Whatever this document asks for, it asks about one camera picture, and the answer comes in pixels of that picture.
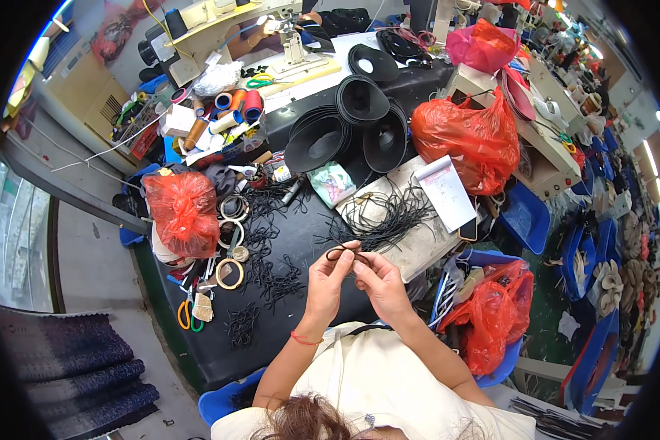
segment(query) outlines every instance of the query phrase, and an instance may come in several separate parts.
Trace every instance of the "notepad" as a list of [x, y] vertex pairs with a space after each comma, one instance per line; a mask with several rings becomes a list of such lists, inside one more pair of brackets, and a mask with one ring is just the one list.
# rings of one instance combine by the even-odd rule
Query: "notepad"
[[425, 165], [415, 177], [449, 233], [476, 217], [465, 186], [448, 155]]

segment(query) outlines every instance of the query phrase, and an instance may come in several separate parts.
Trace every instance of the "white shirt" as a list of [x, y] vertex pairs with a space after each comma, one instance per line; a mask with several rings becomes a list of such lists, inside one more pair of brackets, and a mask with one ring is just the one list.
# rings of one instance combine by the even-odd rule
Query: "white shirt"
[[[308, 369], [291, 396], [325, 396], [357, 431], [372, 426], [401, 429], [409, 440], [453, 439], [472, 420], [490, 440], [534, 439], [536, 420], [462, 400], [438, 382], [395, 331], [373, 329], [345, 336], [363, 326], [348, 322], [325, 332]], [[248, 439], [265, 426], [264, 408], [245, 408], [216, 421], [212, 440]]]

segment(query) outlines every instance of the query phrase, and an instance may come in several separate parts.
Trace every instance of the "green floor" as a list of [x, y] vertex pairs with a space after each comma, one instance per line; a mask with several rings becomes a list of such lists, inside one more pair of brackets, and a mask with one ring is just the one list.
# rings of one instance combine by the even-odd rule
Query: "green floor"
[[[526, 332], [526, 335], [533, 337], [528, 346], [528, 357], [572, 365], [575, 360], [573, 344], [557, 332], [557, 323], [562, 317], [562, 312], [568, 310], [569, 302], [554, 287], [557, 280], [554, 277], [553, 269], [541, 263], [543, 260], [549, 260], [551, 255], [557, 254], [560, 234], [561, 228], [556, 228], [549, 235], [543, 255], [537, 256], [527, 250], [521, 254], [522, 259], [528, 261], [530, 269], [535, 275], [531, 323]], [[500, 243], [500, 246], [492, 242], [479, 243], [474, 248], [500, 250], [511, 255], [518, 252], [509, 243]], [[188, 355], [188, 347], [179, 331], [175, 313], [167, 302], [149, 245], [147, 242], [137, 244], [134, 247], [134, 252], [156, 319], [162, 328], [170, 349], [175, 355], [178, 355], [179, 369], [196, 392], [202, 393], [204, 389], [202, 388], [201, 372], [193, 356]], [[546, 379], [539, 379], [537, 383], [533, 380], [529, 384], [531, 386], [530, 394], [542, 400], [551, 400], [559, 386], [557, 383]]]

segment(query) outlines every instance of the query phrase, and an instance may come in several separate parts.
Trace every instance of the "scissors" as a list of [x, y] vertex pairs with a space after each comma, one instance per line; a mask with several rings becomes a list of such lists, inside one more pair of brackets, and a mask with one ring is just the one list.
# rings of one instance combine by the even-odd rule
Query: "scissors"
[[[176, 316], [179, 320], [179, 325], [181, 326], [182, 329], [188, 330], [191, 329], [193, 331], [200, 331], [202, 330], [202, 326], [205, 325], [205, 322], [201, 321], [201, 325], [198, 327], [195, 327], [193, 325], [194, 320], [196, 319], [195, 316], [193, 317], [193, 320], [191, 319], [191, 312], [188, 311], [188, 304], [191, 304], [191, 308], [193, 308], [193, 295], [189, 292], [188, 295], [186, 296], [186, 300], [181, 302], [181, 305], [179, 305], [179, 313]], [[186, 323], [184, 324], [183, 321], [181, 321], [181, 310], [184, 310], [186, 312]]]
[[570, 154], [575, 154], [577, 152], [577, 147], [575, 147], [574, 143], [572, 142], [572, 137], [568, 136], [566, 133], [560, 133], [558, 137], [552, 136], [552, 138], [556, 141], [562, 142], [562, 146]]
[[259, 89], [277, 83], [292, 84], [293, 81], [277, 80], [269, 73], [258, 73], [257, 75], [254, 75], [251, 80], [247, 81], [247, 87], [250, 89]]

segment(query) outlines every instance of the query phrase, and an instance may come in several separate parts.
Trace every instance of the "black table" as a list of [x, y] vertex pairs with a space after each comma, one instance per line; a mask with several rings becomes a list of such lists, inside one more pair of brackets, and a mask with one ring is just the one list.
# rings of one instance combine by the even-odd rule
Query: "black table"
[[[431, 92], [439, 87], [445, 87], [453, 72], [451, 65], [436, 62], [431, 70], [407, 67], [400, 70], [396, 80], [381, 84], [382, 89], [388, 96], [394, 96], [403, 105], [406, 114], [413, 113], [421, 102], [427, 101]], [[327, 103], [335, 102], [336, 87], [318, 92], [315, 95], [294, 101], [287, 106], [271, 112], [267, 115], [267, 131], [269, 135], [269, 149], [280, 151], [285, 149], [289, 140], [290, 126], [305, 111]], [[246, 163], [260, 154], [256, 150], [247, 156], [239, 156], [235, 161]], [[404, 161], [416, 155], [413, 146], [409, 145], [409, 151]], [[339, 160], [350, 176], [357, 184], [378, 178], [372, 173], [364, 162], [361, 143], [353, 142], [349, 152]], [[306, 202], [308, 213], [295, 212], [293, 208], [296, 201], [291, 203], [291, 208], [286, 218], [276, 214], [274, 226], [281, 232], [272, 241], [272, 255], [267, 260], [274, 262], [274, 272], [285, 274], [287, 267], [279, 260], [284, 254], [288, 254], [292, 263], [302, 270], [301, 282], [308, 286], [308, 267], [322, 255], [324, 251], [331, 248], [330, 244], [317, 245], [313, 235], [324, 236], [328, 231], [325, 224], [328, 219], [325, 216], [337, 216], [338, 214], [325, 206], [320, 198], [313, 194], [310, 201]], [[256, 229], [253, 224], [245, 223], [247, 230]], [[158, 264], [159, 273], [166, 292], [167, 300], [176, 314], [181, 302], [186, 295], [178, 286], [166, 279], [169, 269], [162, 263]], [[215, 298], [213, 301], [213, 312], [215, 317], [211, 322], [205, 323], [203, 330], [195, 333], [192, 330], [183, 330], [184, 340], [188, 344], [191, 355], [200, 367], [205, 382], [205, 388], [209, 390], [219, 389], [231, 381], [239, 380], [251, 374], [255, 370], [269, 365], [274, 357], [281, 351], [290, 331], [296, 327], [305, 310], [305, 295], [287, 296], [285, 301], [276, 303], [275, 313], [264, 309], [264, 299], [260, 298], [261, 289], [250, 283], [243, 295], [243, 288], [229, 291], [215, 287]], [[238, 311], [245, 307], [248, 302], [254, 301], [260, 308], [257, 318], [258, 330], [255, 334], [253, 344], [247, 348], [230, 348], [229, 337], [225, 322], [228, 321], [227, 311]], [[352, 278], [347, 278], [342, 286], [342, 299], [340, 311], [333, 325], [359, 320], [373, 322], [377, 319], [367, 295], [358, 290]]]

